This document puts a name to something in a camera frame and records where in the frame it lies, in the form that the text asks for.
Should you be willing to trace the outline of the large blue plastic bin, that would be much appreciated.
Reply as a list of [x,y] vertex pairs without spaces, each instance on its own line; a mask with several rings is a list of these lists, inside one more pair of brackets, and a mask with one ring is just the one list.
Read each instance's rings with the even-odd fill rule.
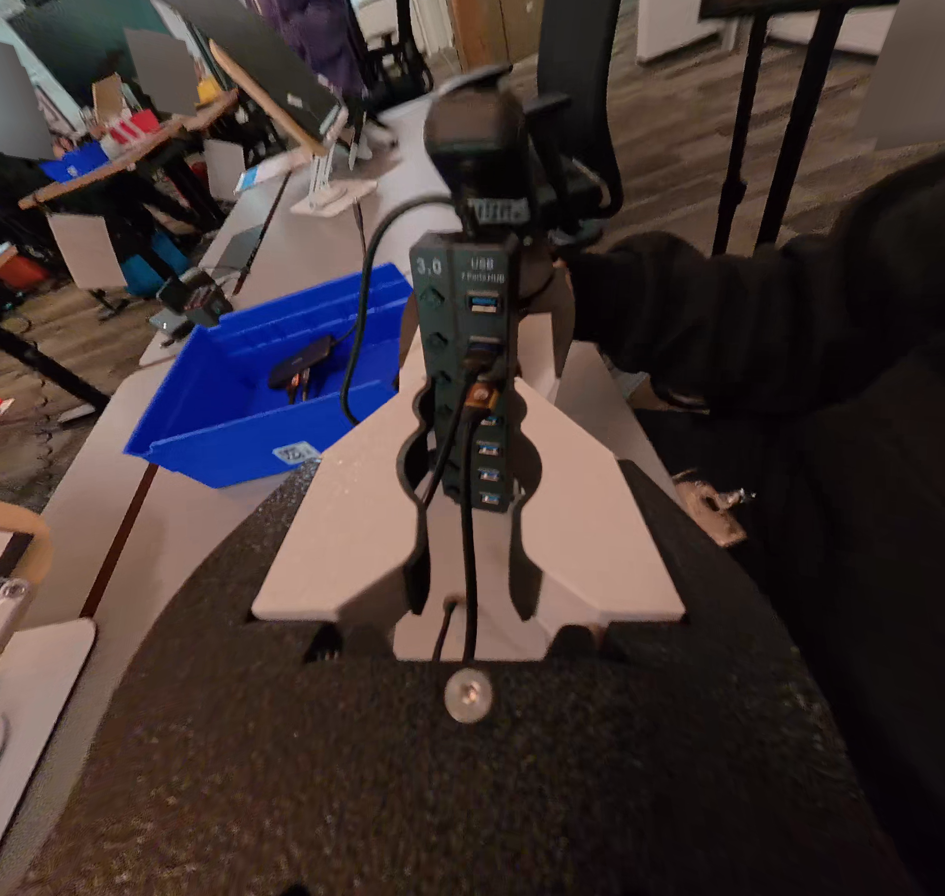
[[[209,488],[280,475],[348,434],[340,388],[353,342],[359,272],[230,313],[190,335],[124,452]],[[270,370],[323,335],[338,339],[290,406]]]

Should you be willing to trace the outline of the small black usb adapter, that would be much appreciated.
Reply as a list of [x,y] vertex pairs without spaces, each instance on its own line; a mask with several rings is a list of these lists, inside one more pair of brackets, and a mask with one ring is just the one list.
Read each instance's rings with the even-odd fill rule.
[[333,335],[316,338],[274,366],[269,372],[267,386],[273,391],[284,391],[290,406],[300,399],[308,400],[314,371],[331,357],[337,344],[338,339]]

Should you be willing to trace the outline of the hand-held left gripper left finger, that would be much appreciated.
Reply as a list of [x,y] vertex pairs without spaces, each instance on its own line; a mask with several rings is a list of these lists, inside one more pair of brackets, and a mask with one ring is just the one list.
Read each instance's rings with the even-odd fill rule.
[[327,450],[252,603],[263,621],[396,625],[431,586],[427,384],[399,392]]

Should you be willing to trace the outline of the white flat stand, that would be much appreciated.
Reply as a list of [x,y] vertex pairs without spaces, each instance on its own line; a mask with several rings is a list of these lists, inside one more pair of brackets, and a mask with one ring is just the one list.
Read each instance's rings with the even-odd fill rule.
[[335,178],[337,154],[337,146],[333,146],[330,153],[313,159],[309,165],[307,192],[290,207],[291,214],[321,219],[336,217],[376,191],[374,179]]

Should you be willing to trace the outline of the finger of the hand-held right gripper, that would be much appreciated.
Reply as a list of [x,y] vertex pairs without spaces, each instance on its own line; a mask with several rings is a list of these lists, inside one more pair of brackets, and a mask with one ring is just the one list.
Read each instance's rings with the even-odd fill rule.
[[573,341],[575,304],[567,269],[553,269],[519,307],[518,361],[523,380],[549,403],[559,396]]
[[427,385],[428,376],[419,331],[419,307],[409,297],[403,312],[399,343],[399,394],[415,396]]

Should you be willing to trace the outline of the black office chair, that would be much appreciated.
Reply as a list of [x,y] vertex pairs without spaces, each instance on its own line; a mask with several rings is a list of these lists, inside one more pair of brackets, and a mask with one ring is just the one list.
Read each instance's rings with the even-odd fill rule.
[[526,114],[565,225],[612,217],[624,202],[607,107],[621,1],[544,0],[537,98]]

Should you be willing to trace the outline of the small blue plastic bin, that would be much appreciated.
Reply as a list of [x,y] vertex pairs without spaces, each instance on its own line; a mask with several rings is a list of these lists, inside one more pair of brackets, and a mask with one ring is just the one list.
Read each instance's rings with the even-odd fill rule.
[[100,169],[110,162],[101,144],[88,142],[53,160],[41,161],[42,172],[51,181],[68,183]]

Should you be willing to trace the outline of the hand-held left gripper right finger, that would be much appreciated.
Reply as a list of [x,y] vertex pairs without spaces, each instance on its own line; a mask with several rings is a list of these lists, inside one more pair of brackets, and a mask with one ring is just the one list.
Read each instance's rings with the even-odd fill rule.
[[620,461],[529,384],[512,460],[509,593],[524,622],[676,623],[686,608]]

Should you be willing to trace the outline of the black multi-port usb hub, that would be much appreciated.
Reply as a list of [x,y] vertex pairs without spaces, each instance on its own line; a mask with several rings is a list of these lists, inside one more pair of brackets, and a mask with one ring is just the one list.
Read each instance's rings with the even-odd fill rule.
[[470,463],[472,507],[483,512],[506,512],[513,495],[504,390],[516,367],[520,264],[518,236],[499,228],[479,238],[430,230],[410,250],[437,449],[465,401],[467,352],[488,352],[493,359],[486,378],[497,382],[500,395],[474,432]]

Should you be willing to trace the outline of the wooden work table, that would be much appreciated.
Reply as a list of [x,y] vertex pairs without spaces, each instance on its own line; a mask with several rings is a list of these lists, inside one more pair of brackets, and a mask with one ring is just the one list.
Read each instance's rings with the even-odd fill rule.
[[137,139],[132,139],[106,164],[87,174],[67,181],[53,183],[22,197],[22,210],[45,208],[49,202],[69,193],[76,193],[95,183],[107,181],[122,172],[133,171],[142,164],[163,170],[178,192],[202,219],[212,224],[222,222],[219,205],[190,169],[184,159],[187,140],[206,133],[210,127],[231,113],[238,105],[239,92],[231,90],[209,102],[193,117],[174,115],[158,128]]

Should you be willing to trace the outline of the purple jacket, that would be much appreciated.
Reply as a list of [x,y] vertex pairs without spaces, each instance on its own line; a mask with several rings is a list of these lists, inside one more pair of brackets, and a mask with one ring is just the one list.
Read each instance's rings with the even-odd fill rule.
[[347,0],[259,0],[264,18],[316,75],[345,96],[367,94]]

